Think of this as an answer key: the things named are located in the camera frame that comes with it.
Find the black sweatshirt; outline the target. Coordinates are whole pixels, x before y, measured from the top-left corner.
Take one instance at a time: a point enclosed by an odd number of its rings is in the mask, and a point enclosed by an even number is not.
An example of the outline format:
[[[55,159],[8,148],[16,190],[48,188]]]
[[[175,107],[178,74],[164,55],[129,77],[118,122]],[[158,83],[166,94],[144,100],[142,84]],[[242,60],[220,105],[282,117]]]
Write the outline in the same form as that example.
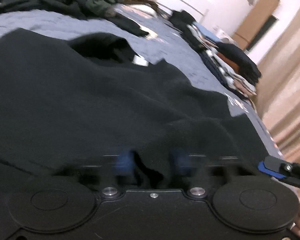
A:
[[[152,188],[170,184],[178,152],[253,165],[267,156],[226,96],[193,87],[164,60],[143,67],[134,56],[108,33],[63,41],[17,29],[0,38],[0,191],[125,150],[137,151],[138,175]]]

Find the near folded clothes stack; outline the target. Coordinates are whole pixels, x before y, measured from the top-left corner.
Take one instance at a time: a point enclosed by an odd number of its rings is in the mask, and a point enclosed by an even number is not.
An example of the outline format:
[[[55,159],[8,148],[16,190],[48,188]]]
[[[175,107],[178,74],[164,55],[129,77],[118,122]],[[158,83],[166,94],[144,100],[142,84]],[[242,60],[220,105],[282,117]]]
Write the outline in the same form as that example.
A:
[[[227,89],[243,99],[256,96],[261,72],[256,64],[236,45],[223,42],[203,42],[202,55],[213,74]]]

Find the folded clothes stack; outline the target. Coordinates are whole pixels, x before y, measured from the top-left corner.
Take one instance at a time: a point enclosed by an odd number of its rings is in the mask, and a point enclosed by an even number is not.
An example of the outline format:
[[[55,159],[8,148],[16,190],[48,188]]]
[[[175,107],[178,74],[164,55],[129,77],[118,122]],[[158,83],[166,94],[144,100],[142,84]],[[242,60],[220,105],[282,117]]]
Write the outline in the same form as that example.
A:
[[[168,21],[178,29],[181,37],[196,51],[201,52],[210,47],[217,47],[221,39],[198,24],[186,11],[172,11]]]
[[[261,72],[256,64],[236,45],[223,42],[203,42],[202,55],[213,74],[227,89],[243,99],[256,96]]]

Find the far folded clothes stack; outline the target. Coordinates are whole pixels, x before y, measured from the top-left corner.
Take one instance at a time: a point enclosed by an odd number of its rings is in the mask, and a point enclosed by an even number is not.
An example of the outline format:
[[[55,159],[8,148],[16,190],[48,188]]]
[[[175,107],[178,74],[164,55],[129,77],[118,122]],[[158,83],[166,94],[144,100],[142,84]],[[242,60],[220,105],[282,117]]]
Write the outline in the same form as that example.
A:
[[[168,21],[178,29],[181,37],[196,51],[201,52],[210,47],[217,47],[221,39],[198,24],[186,11],[172,11]]]

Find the black clothes pile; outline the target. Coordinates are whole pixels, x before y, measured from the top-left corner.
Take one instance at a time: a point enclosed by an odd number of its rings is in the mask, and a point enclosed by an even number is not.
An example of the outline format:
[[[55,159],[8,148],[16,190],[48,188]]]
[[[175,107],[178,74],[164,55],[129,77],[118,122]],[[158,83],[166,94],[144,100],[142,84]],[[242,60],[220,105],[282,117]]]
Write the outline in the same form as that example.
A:
[[[87,8],[86,2],[87,0],[0,0],[0,15],[16,11],[45,10],[71,16],[79,20],[102,18],[137,37],[149,35],[149,32],[141,29],[140,25],[135,21],[117,12],[114,17],[109,18],[96,16]]]

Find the beige curtain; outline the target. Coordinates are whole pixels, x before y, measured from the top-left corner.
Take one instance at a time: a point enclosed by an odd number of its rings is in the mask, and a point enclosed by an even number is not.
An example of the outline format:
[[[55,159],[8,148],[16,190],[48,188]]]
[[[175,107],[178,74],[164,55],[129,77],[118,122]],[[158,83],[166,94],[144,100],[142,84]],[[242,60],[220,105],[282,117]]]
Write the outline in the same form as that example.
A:
[[[258,66],[257,113],[284,158],[300,163],[300,8]]]

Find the grey quilted bedspread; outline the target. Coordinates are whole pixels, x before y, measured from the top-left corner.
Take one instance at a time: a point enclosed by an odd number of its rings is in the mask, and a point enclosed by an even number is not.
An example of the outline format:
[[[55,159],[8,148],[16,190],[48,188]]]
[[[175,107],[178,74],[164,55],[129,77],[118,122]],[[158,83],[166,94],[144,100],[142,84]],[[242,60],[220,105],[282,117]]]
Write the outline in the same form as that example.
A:
[[[150,39],[137,37],[106,20],[78,20],[56,12],[43,10],[18,11],[0,15],[0,37],[14,29],[24,28],[39,34],[71,40],[96,32],[112,33],[125,38],[135,52],[146,61],[156,63],[165,59],[179,68],[194,87],[202,90],[219,92],[228,98],[230,113],[233,116],[245,113],[251,120],[258,135],[270,155],[282,158],[265,125],[250,103],[239,99],[233,92],[223,87],[203,64],[199,55],[179,36],[176,30],[166,25],[163,20],[149,17],[122,5],[117,7],[120,14],[152,31]]]

